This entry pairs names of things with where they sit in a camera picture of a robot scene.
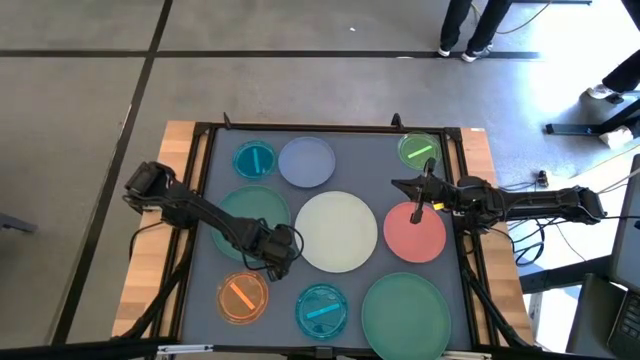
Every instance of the marker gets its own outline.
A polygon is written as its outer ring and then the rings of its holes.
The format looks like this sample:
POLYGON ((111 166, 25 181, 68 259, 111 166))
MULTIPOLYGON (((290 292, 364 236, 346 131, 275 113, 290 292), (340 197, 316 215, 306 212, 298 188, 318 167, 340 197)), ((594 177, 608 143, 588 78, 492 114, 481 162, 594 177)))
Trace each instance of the marker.
POLYGON ((242 290, 240 290, 240 288, 238 287, 238 285, 236 285, 236 283, 232 282, 230 285, 231 290, 233 290, 234 293, 236 293, 236 295, 238 295, 238 297, 240 298, 240 300, 242 300, 242 302, 247 305, 247 307, 249 308, 249 310, 253 310, 256 308, 255 305, 253 305, 253 303, 251 302, 251 300, 249 300, 249 298, 247 297, 247 295, 245 295, 242 290))
POLYGON ((325 308, 322 308, 320 310, 316 310, 316 311, 312 311, 310 313, 307 314, 307 319, 313 319, 316 316, 320 316, 322 314, 326 314, 329 311, 333 311, 340 308, 340 304, 333 304, 333 305, 329 305, 325 308))
POLYGON ((425 151, 431 150, 431 148, 432 148, 432 147, 433 147, 433 146, 431 146, 431 145, 425 146, 425 147, 423 147, 423 148, 422 148, 422 149, 420 149, 420 150, 416 150, 416 151, 412 152, 412 153, 411 153, 411 154, 409 154, 409 156, 407 156, 407 157, 408 157, 409 159, 411 159, 412 157, 418 156, 418 155, 422 154, 422 153, 423 153, 423 152, 425 152, 425 151))
POLYGON ((262 174, 260 171, 260 163, 258 162, 258 149, 253 148, 253 165, 256 167, 256 172, 262 174))

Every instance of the sneaker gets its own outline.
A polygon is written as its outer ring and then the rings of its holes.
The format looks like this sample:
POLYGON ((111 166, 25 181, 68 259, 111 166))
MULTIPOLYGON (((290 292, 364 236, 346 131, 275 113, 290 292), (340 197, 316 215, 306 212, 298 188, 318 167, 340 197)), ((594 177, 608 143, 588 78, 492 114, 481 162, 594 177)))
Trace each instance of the sneaker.
POLYGON ((467 50, 462 53, 462 60, 466 62, 474 62, 476 61, 476 59, 481 59, 483 57, 489 56, 489 54, 491 54, 491 49, 489 48, 489 46, 480 51, 467 50))
POLYGON ((607 144, 610 149, 619 149, 633 141, 633 134, 628 127, 620 126, 611 132, 600 135, 600 140, 607 144))
POLYGON ((591 96, 594 99, 604 99, 609 95, 613 95, 613 94, 617 94, 617 92, 609 89, 608 87, 604 86, 603 84, 598 84, 596 86, 592 86, 590 88, 587 89, 587 94, 589 94, 589 96, 591 96))
POLYGON ((442 57, 449 57, 451 54, 451 50, 444 50, 443 48, 438 48, 438 54, 442 57))

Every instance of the red plate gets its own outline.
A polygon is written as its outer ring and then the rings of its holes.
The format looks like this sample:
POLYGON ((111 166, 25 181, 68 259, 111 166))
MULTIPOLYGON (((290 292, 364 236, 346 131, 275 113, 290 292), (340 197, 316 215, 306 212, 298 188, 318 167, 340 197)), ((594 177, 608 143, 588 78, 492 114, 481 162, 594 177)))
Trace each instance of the red plate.
POLYGON ((412 224, 415 203, 396 205, 384 219, 384 239, 401 259, 425 263, 438 257, 444 249, 447 233, 440 216, 428 206, 423 207, 422 221, 412 224))

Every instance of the wooden board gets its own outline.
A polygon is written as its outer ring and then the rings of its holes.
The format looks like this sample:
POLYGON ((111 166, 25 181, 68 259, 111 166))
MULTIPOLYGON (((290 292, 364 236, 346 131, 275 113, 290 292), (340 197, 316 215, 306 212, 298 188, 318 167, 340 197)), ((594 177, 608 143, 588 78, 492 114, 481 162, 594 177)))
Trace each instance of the wooden board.
MULTIPOLYGON (((184 175, 194 126, 195 122, 190 121, 169 121, 167 123, 158 161, 173 168, 178 179, 182 179, 184 175)), ((484 130, 462 129, 462 136, 469 174, 482 177, 497 185, 489 143, 484 130)), ((203 158, 204 155, 201 152, 197 154, 194 168, 196 171, 201 169, 203 158)), ((454 175, 459 176, 457 167, 453 166, 453 168, 454 175)), ((195 187, 197 178, 198 175, 194 174, 192 188, 195 187)), ((140 226, 146 226, 158 220, 158 213, 148 213, 143 215, 140 226)), ((127 331, 156 295, 167 256, 170 234, 171 229, 168 226, 160 225, 142 232, 138 236, 116 314, 113 335, 127 331)), ((482 244, 494 302, 520 336, 533 343, 509 241, 503 235, 490 233, 482 237, 482 244)), ((169 299, 168 304, 163 317, 161 334, 168 333, 173 298, 169 299)), ((485 314, 477 298, 475 298, 475 309, 481 342, 488 344, 485 314)))
MULTIPOLYGON (((469 175, 486 179, 493 186, 498 186, 493 159, 489 149, 489 139, 484 129, 463 128, 462 145, 467 162, 469 175)), ((507 231, 504 223, 494 226, 502 231, 507 231)), ((482 250, 484 254, 487 278, 491 298, 507 322, 515 328, 518 335, 526 342, 533 344, 533 333, 529 323, 522 298, 522 288, 520 278, 513 259, 511 243, 503 234, 489 232, 481 236, 482 250)), ((486 330, 485 314, 482 303, 474 296, 474 308, 478 321, 480 341, 483 344, 489 343, 488 331, 486 330)), ((501 344, 506 346, 506 342, 501 337, 501 344)))

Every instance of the person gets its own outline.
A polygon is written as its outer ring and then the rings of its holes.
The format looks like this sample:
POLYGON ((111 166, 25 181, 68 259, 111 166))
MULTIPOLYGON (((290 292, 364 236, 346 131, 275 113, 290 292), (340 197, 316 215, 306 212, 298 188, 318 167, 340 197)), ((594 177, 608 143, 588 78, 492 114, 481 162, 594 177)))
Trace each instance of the person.
MULTIPOLYGON (((462 60, 473 62, 489 55, 491 40, 498 31, 498 25, 509 11, 511 2, 512 0, 489 0, 480 21, 478 21, 476 31, 467 44, 467 50, 462 54, 462 60)), ((460 26, 467 18, 469 9, 471 9, 471 0, 451 0, 449 2, 447 15, 440 32, 440 48, 438 49, 440 56, 448 57, 451 54, 451 48, 458 42, 460 26)))
MULTIPOLYGON (((621 95, 635 90, 638 85, 640 85, 640 50, 618 65, 602 79, 601 84, 588 88, 586 93, 594 99, 604 99, 611 95, 621 95)), ((617 129, 600 135, 600 140, 610 148, 616 149, 638 137, 640 137, 640 116, 634 116, 617 129)))
POLYGON ((604 99, 614 94, 632 91, 640 85, 640 50, 618 65, 602 83, 587 89, 594 99, 604 99))

